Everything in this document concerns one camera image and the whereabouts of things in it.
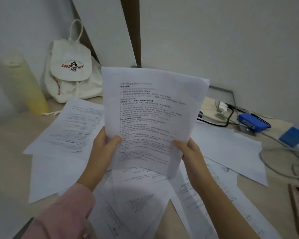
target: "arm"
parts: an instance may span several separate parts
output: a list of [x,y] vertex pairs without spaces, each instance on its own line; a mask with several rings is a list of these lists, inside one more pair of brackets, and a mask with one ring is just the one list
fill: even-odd
[[121,138],[115,136],[107,144],[103,127],[93,142],[87,167],[81,177],[33,220],[22,239],[82,237],[84,222],[95,204],[92,191],[102,180],[120,142]]
[[183,161],[192,187],[204,202],[220,239],[259,239],[240,212],[211,176],[197,144],[190,138],[188,144],[174,140],[184,156]]

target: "white backpack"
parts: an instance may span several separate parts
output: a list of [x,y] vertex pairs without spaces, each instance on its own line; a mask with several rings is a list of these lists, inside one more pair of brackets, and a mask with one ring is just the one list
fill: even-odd
[[[72,40],[72,25],[76,21],[81,24],[81,32],[77,40]],[[82,32],[81,20],[74,20],[69,39],[53,41],[47,55],[44,81],[49,94],[59,103],[67,102],[72,96],[80,99],[102,96],[101,66],[91,51],[80,44]]]

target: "yellow water bottle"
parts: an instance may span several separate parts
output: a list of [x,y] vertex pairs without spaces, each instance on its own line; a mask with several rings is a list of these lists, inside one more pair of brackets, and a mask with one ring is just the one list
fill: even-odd
[[47,101],[42,93],[36,77],[30,70],[21,53],[3,59],[4,69],[10,76],[14,87],[23,98],[26,106],[36,116],[50,112]]

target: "pink shirt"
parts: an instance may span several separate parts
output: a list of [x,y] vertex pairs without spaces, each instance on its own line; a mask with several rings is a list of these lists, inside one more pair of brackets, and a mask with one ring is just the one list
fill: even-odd
[[84,185],[74,184],[33,220],[22,239],[82,238],[84,222],[94,204],[92,192]]

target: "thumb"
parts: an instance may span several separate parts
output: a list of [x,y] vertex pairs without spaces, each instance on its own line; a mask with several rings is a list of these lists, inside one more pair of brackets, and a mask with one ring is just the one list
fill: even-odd
[[120,144],[122,141],[122,138],[119,137],[119,136],[114,136],[111,141],[108,142],[107,145],[105,145],[105,148],[106,148],[106,153],[107,155],[109,156],[112,156],[114,151],[115,151],[115,148],[118,144]]
[[185,156],[189,155],[189,153],[192,152],[192,150],[189,147],[187,147],[187,145],[182,141],[173,140],[173,144],[176,148],[182,151]]

